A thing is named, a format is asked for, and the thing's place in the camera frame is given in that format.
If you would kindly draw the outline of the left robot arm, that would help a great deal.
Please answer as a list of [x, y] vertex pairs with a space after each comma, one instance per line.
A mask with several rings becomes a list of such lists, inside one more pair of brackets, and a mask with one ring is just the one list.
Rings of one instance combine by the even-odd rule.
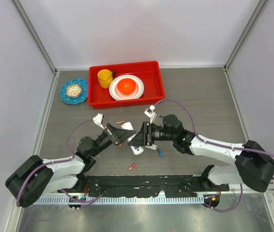
[[96, 139], [83, 137], [70, 157], [42, 159], [30, 156], [6, 180], [5, 186], [16, 199], [18, 207], [29, 207], [42, 195], [60, 189], [71, 189], [75, 193], [85, 187], [79, 175], [88, 172], [96, 163], [95, 156], [111, 145], [119, 146], [135, 130], [122, 129], [107, 124]]

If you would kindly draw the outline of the white plate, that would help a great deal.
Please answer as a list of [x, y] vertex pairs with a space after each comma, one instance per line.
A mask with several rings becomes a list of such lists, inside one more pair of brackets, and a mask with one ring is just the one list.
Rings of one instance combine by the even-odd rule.
[[135, 75], [121, 75], [111, 82], [109, 93], [116, 101], [139, 99], [144, 93], [144, 84]]

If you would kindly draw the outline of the red plastic tray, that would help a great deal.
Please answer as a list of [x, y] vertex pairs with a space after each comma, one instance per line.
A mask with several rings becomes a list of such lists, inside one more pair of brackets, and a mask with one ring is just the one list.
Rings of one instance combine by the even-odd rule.
[[[114, 77], [103, 88], [99, 76], [107, 72]], [[92, 66], [88, 82], [87, 102], [94, 109], [154, 104], [166, 96], [157, 61]]]

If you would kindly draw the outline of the white air conditioner remote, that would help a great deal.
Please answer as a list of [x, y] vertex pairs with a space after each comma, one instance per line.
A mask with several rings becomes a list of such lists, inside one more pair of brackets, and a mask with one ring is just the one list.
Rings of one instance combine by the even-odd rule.
[[[125, 129], [125, 130], [130, 130], [130, 131], [134, 130], [134, 128], [133, 128], [133, 126], [130, 122], [123, 123], [121, 125], [121, 128]], [[127, 142], [129, 143], [135, 137], [135, 135], [136, 135], [136, 133], [134, 133], [131, 137], [129, 137], [127, 139]], [[131, 148], [134, 155], [140, 155], [144, 152], [144, 148], [142, 146], [134, 145], [134, 146], [130, 146], [130, 148]]]

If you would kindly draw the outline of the orange bowl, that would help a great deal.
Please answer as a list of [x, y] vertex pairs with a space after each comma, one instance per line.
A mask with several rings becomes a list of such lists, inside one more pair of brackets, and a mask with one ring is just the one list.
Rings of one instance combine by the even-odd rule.
[[125, 95], [131, 94], [136, 89], [136, 82], [130, 78], [121, 79], [117, 83], [117, 89], [122, 94], [125, 94]]

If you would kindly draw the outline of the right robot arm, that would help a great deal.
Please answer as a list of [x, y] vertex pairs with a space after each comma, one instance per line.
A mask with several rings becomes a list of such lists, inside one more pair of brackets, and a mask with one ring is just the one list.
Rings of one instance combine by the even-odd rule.
[[226, 166], [208, 165], [200, 176], [200, 185], [206, 191], [227, 184], [245, 184], [257, 192], [265, 192], [274, 175], [274, 159], [264, 154], [254, 141], [229, 144], [186, 130], [175, 115], [167, 115], [162, 125], [143, 122], [140, 131], [129, 141], [130, 146], [151, 146], [155, 141], [171, 141], [174, 148], [192, 156], [209, 157]]

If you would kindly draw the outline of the yellow mug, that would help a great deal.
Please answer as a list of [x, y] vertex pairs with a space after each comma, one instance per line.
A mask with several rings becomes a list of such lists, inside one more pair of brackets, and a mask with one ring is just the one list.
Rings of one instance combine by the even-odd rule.
[[102, 88], [109, 88], [115, 75], [116, 75], [115, 70], [108, 70], [108, 69], [100, 70], [97, 74], [97, 78], [98, 78], [100, 86]]

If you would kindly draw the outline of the small patterned bowl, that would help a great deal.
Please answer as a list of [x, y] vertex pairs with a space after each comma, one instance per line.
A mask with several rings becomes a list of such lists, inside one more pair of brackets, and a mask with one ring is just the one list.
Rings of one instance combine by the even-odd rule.
[[66, 95], [70, 98], [77, 98], [82, 93], [82, 88], [79, 84], [67, 86]]

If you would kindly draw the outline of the white battery cover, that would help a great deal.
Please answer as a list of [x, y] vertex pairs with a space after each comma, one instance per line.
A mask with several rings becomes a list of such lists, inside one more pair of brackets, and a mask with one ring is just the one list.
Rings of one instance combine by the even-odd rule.
[[145, 147], [148, 148], [148, 149], [152, 149], [152, 150], [156, 150], [157, 149], [157, 145], [156, 144], [146, 145]]

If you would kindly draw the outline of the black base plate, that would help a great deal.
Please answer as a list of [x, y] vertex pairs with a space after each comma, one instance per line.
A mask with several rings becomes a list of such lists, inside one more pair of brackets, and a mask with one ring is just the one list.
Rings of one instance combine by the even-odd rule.
[[229, 185], [215, 186], [205, 178], [193, 175], [115, 175], [93, 176], [80, 174], [80, 181], [67, 193], [87, 193], [90, 197], [150, 198], [164, 191], [167, 198], [196, 196], [197, 192], [229, 191]]

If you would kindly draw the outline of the blue dotted plate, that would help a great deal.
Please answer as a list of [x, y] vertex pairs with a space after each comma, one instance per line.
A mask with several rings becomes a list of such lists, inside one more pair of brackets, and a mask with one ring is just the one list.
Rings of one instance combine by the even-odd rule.
[[[70, 98], [66, 95], [66, 88], [72, 84], [79, 84], [82, 88], [82, 93], [77, 98]], [[88, 81], [83, 78], [75, 78], [67, 81], [59, 91], [60, 99], [66, 104], [80, 104], [87, 100], [88, 98]]]

